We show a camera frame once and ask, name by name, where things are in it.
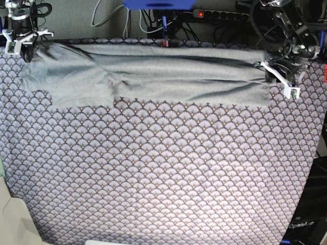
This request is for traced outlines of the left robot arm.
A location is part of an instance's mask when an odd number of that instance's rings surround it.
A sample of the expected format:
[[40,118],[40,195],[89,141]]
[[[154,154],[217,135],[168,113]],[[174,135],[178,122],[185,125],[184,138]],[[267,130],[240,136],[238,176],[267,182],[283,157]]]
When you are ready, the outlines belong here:
[[316,59],[320,45],[293,1],[252,1],[249,21],[268,52],[263,63],[295,87],[303,60]]

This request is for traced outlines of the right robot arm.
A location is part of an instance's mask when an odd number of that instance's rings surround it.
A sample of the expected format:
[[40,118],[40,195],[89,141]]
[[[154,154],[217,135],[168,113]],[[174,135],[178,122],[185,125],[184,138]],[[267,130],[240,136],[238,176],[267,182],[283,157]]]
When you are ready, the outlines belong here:
[[54,36],[47,28],[38,27],[38,19],[46,18],[52,12],[49,3],[35,1],[4,1],[8,10],[8,27],[1,30],[5,38],[5,53],[20,55],[25,62],[31,62],[37,39],[44,35]]

